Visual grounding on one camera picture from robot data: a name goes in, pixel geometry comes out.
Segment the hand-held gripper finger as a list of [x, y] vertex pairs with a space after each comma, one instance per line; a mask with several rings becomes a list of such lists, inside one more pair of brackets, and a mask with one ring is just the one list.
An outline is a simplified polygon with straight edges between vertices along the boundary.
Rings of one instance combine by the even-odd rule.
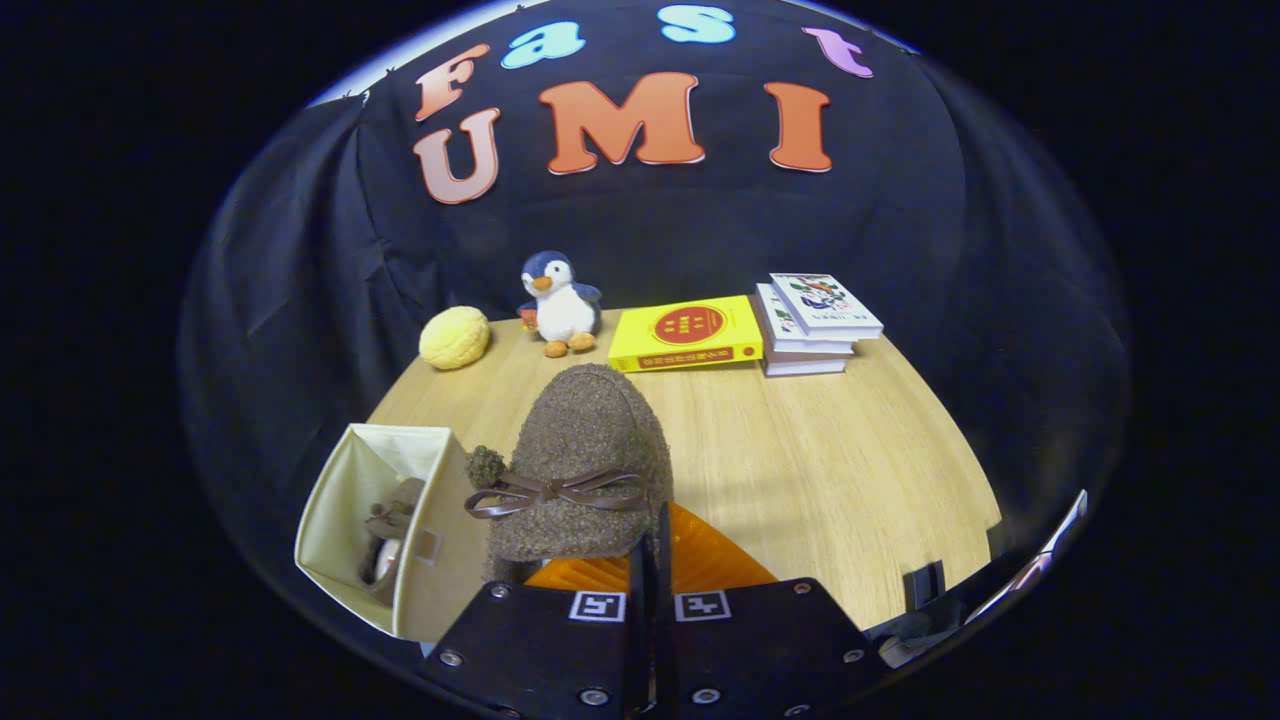
[[837, 719], [879, 689], [888, 664], [814, 578], [675, 593], [662, 509], [664, 596], [655, 616], [663, 719]]
[[643, 541], [623, 592], [486, 583], [420, 664], [485, 719], [634, 719], [652, 703], [653, 564]]

